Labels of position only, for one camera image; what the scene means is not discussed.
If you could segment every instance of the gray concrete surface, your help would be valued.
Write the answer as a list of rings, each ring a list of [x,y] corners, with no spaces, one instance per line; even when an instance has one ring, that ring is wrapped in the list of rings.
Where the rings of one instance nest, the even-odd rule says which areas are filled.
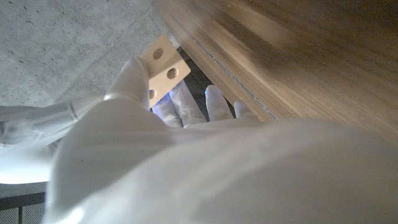
[[[0,106],[48,106],[104,93],[161,34],[148,0],[0,1]]]

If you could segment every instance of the drilled hole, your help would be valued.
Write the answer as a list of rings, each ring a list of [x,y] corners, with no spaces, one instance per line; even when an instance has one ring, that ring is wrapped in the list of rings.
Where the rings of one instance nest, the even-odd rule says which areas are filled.
[[[163,55],[163,49],[157,49],[154,52],[154,59],[157,60]]]
[[[178,75],[178,69],[176,68],[172,68],[167,72],[167,78],[169,79],[173,79],[177,77],[177,75]]]
[[[149,90],[149,99],[153,99],[156,96],[155,90]]]

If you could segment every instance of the white glove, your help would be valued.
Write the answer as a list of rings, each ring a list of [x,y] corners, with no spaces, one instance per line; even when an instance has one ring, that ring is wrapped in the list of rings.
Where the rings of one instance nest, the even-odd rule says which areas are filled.
[[[216,86],[208,86],[205,95],[210,122],[233,119],[223,94]],[[257,120],[256,116],[241,101],[234,103],[234,109],[238,119]],[[192,127],[192,124],[207,122],[184,81],[181,81],[153,106],[152,111],[170,127],[187,127],[188,125]]]

